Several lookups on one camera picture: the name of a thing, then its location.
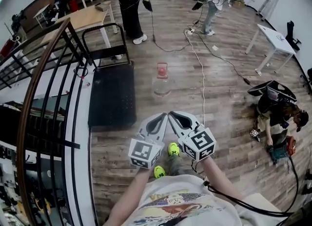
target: white box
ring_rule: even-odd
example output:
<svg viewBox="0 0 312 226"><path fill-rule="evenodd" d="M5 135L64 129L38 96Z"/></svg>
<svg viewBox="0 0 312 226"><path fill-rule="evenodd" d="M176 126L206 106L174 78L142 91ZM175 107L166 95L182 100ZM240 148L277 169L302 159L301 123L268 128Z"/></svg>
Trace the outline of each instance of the white box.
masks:
<svg viewBox="0 0 312 226"><path fill-rule="evenodd" d="M215 152L216 140L209 128L190 134L180 140L183 151L196 161L203 160Z"/></svg>
<svg viewBox="0 0 312 226"><path fill-rule="evenodd" d="M132 138L128 156L135 166L150 169L161 155L163 145Z"/></svg>

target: white sneaker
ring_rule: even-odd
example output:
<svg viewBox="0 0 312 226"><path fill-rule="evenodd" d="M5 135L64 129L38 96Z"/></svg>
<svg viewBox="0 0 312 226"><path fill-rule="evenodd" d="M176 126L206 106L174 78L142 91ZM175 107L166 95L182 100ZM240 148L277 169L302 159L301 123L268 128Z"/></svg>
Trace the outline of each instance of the white sneaker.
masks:
<svg viewBox="0 0 312 226"><path fill-rule="evenodd" d="M213 30L209 31L208 33L201 31L201 33L203 33L204 35L210 36L210 37L215 34L215 32Z"/></svg>
<svg viewBox="0 0 312 226"><path fill-rule="evenodd" d="M135 45L139 45L139 44L141 44L143 41L146 41L146 40L147 40L147 35L146 35L146 34L143 34L143 36L141 36L140 38L134 39L134 40L133 40L133 43L134 43Z"/></svg>

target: gray pants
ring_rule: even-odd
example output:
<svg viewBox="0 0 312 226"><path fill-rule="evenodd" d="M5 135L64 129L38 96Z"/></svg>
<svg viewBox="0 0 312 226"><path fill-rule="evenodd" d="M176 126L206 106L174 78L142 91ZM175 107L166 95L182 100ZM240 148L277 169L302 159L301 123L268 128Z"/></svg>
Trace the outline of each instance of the gray pants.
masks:
<svg viewBox="0 0 312 226"><path fill-rule="evenodd" d="M195 171L192 170L191 166L189 168L183 168L181 164L181 157L178 155L172 154L168 159L166 163L166 169L168 171L167 175L168 176L179 176L179 175L194 175L199 178L201 177L199 174L197 174Z"/></svg>
<svg viewBox="0 0 312 226"><path fill-rule="evenodd" d="M216 15L216 13L218 12L217 7L215 6L215 4L212 1L208 2L209 5L209 10L208 10L208 15L203 23L202 29L201 31L206 33L211 32L211 21L214 18L214 16Z"/></svg>

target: red object on floor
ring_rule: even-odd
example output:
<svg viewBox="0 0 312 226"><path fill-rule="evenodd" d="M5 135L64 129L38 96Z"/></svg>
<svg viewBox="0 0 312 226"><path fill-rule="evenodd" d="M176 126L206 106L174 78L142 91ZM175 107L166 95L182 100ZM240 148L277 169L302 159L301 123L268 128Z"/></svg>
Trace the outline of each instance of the red object on floor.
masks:
<svg viewBox="0 0 312 226"><path fill-rule="evenodd" d="M68 4L71 12L75 12L78 10L78 4L76 0L70 0Z"/></svg>
<svg viewBox="0 0 312 226"><path fill-rule="evenodd" d="M0 51L0 55L2 55L4 58L7 57L7 55L11 52L11 49L13 48L14 42L10 39L8 39L3 46L3 48Z"/></svg>

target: neon yellow shoe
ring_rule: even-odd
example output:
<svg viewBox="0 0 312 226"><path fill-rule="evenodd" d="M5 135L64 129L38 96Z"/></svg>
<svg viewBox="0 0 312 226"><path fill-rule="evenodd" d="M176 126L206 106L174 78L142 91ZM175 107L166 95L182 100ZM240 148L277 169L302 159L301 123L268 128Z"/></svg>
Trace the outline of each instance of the neon yellow shoe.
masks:
<svg viewBox="0 0 312 226"><path fill-rule="evenodd" d="M172 154L180 156L180 148L177 146L177 143L170 143L168 146L168 154L171 156Z"/></svg>
<svg viewBox="0 0 312 226"><path fill-rule="evenodd" d="M158 178L161 178L163 176L166 176L166 172L165 172L164 168L161 166L155 166L154 167L154 177L158 179Z"/></svg>

